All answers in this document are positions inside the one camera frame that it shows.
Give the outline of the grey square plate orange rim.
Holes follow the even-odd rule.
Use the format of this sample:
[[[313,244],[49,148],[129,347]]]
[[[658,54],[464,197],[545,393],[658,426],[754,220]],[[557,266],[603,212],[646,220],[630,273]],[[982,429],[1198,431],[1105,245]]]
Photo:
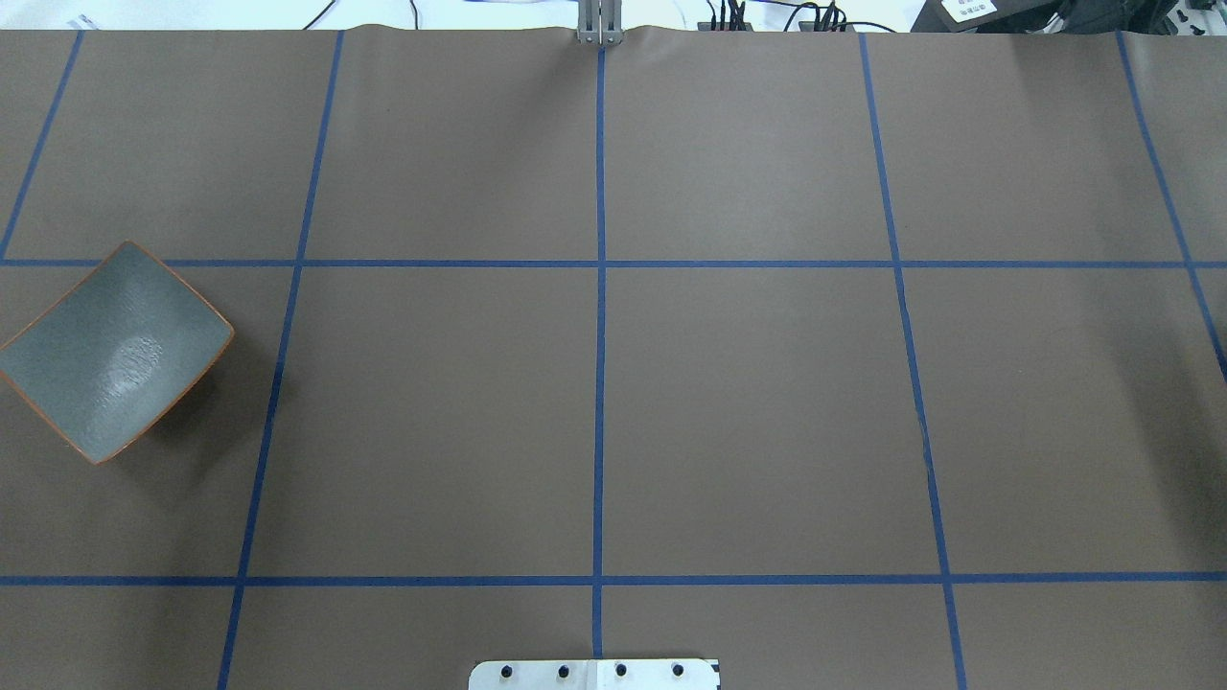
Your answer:
[[[123,241],[2,345],[2,381],[99,467],[182,401],[233,339],[198,289]]]

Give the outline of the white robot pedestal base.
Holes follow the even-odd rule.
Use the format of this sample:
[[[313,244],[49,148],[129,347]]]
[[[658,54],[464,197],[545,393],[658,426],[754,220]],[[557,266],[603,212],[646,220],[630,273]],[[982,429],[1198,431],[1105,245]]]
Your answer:
[[[469,689],[720,689],[719,662],[701,658],[487,661]]]

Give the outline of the aluminium frame post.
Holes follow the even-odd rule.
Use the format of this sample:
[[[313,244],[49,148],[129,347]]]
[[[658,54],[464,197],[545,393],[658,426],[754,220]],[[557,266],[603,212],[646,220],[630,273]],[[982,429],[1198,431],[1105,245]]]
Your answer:
[[[617,45],[623,41],[621,0],[579,0],[577,41],[582,45]]]

